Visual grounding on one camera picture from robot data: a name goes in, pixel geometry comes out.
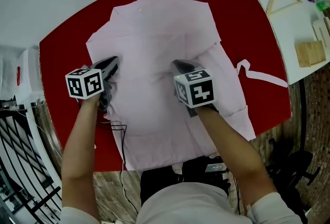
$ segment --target folded sleeve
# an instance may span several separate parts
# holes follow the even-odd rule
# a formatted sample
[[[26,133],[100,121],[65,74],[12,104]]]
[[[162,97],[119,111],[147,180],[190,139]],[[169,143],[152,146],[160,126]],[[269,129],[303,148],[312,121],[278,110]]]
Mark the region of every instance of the folded sleeve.
[[[299,216],[287,207],[279,193],[270,193],[247,209],[247,217],[254,224],[302,224]]]
[[[70,208],[62,208],[60,224],[100,224],[100,222],[88,213]]]

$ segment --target red tablecloth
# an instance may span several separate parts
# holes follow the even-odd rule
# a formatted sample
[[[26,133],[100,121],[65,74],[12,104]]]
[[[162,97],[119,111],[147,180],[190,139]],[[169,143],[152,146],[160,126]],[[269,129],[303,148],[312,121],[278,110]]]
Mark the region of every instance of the red tablecloth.
[[[45,98],[62,144],[69,137],[79,111],[68,95],[65,74],[91,64],[86,41],[110,18],[112,8],[136,0],[97,0],[67,19],[40,42],[40,64]],[[248,59],[251,70],[286,80],[277,42],[258,0],[197,0],[208,2],[222,39],[222,46],[235,66]],[[256,134],[260,134],[291,116],[288,89],[264,81],[240,81]],[[108,129],[96,128],[95,170],[121,169],[122,160]]]

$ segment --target black metal railing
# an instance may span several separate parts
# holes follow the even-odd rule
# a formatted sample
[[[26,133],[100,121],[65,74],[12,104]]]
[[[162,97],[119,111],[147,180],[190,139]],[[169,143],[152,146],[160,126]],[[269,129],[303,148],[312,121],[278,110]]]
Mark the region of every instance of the black metal railing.
[[[54,186],[33,147],[25,115],[25,110],[0,112],[0,167],[13,190],[8,197],[18,197],[21,207],[26,207],[37,222],[57,223],[61,211],[60,187]]]

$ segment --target forearm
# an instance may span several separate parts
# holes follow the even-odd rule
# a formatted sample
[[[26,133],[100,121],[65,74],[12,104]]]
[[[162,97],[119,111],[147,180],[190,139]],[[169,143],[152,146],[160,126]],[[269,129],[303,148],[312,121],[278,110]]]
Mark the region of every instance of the forearm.
[[[92,179],[96,117],[97,103],[85,100],[65,146],[62,179]]]
[[[254,172],[265,170],[255,148],[223,117],[210,108],[199,107],[196,110],[222,160],[237,180],[246,178],[247,175]]]

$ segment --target black and white marker cube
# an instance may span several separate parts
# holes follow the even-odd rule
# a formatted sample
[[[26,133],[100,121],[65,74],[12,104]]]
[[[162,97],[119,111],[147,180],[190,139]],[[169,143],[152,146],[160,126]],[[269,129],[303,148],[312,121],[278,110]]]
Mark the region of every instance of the black and white marker cube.
[[[189,108],[215,102],[212,79],[213,76],[209,69],[174,76],[178,98]]]
[[[69,96],[87,99],[104,90],[101,70],[80,68],[65,75]]]

